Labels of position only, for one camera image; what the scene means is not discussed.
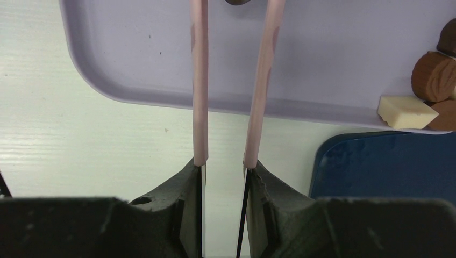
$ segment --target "round brown object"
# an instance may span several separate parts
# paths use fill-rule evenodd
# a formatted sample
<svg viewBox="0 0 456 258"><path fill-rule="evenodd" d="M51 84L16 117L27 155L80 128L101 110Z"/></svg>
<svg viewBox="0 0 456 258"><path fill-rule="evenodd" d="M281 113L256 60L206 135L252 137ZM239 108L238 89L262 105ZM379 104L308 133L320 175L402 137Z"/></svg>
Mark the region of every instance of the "round brown object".
<svg viewBox="0 0 456 258"><path fill-rule="evenodd" d="M443 101L431 105L439 113L429 127L437 131L456 131L456 101Z"/></svg>
<svg viewBox="0 0 456 258"><path fill-rule="evenodd" d="M441 102L455 87L455 60L438 52L428 52L418 60L412 72L412 89L418 98Z"/></svg>
<svg viewBox="0 0 456 258"><path fill-rule="evenodd" d="M437 50L456 58L456 19L452 19L443 27Z"/></svg>

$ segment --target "lavender tray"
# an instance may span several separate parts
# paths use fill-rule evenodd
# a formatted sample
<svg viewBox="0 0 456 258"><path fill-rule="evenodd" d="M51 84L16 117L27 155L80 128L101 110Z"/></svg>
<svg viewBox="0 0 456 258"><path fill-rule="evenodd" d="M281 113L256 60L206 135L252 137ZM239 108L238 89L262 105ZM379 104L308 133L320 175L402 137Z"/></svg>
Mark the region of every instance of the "lavender tray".
<svg viewBox="0 0 456 258"><path fill-rule="evenodd" d="M248 113L265 0L209 1L209 108ZM189 1L61 0L70 55L112 99L189 108ZM381 95L412 95L416 61L434 50L455 0L288 0L266 115L388 130ZM437 134L431 130L409 130Z"/></svg>

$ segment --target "chocolate piece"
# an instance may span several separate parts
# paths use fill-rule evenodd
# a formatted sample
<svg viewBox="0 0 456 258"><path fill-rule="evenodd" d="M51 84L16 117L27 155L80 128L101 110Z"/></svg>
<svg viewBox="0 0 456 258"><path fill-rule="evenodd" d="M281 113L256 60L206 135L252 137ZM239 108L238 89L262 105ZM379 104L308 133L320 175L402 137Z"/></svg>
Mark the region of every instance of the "chocolate piece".
<svg viewBox="0 0 456 258"><path fill-rule="evenodd" d="M443 101L432 104L431 108L439 116L429 123L429 127L437 131L456 131L456 101Z"/></svg>
<svg viewBox="0 0 456 258"><path fill-rule="evenodd" d="M437 50L456 58L456 19L452 19L443 27Z"/></svg>
<svg viewBox="0 0 456 258"><path fill-rule="evenodd" d="M418 60L412 72L412 88L418 98L441 102L455 87L455 60L438 52L428 52Z"/></svg>

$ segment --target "tray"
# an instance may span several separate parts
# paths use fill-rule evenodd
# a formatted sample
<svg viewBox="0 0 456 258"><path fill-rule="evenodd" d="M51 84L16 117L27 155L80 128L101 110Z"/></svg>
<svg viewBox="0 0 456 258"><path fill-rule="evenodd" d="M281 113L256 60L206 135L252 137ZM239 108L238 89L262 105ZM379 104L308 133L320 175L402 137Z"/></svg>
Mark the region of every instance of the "tray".
<svg viewBox="0 0 456 258"><path fill-rule="evenodd" d="M456 205L456 133L354 133L319 148L309 196L442 198Z"/></svg>
<svg viewBox="0 0 456 258"><path fill-rule="evenodd" d="M192 105L189 1L61 0L69 52L112 99ZM265 0L209 1L209 108L250 110ZM435 50L455 0L288 0L266 115L389 130L381 95L412 95L416 61ZM408 130L436 134L430 130Z"/></svg>

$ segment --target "white candy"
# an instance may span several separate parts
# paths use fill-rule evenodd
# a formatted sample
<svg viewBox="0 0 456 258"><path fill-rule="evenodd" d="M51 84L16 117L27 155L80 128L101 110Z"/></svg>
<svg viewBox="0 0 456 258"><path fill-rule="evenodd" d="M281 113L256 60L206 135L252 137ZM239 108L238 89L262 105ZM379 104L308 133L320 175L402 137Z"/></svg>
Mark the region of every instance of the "white candy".
<svg viewBox="0 0 456 258"><path fill-rule="evenodd" d="M415 96L382 96L378 114L396 130L423 129L439 115Z"/></svg>

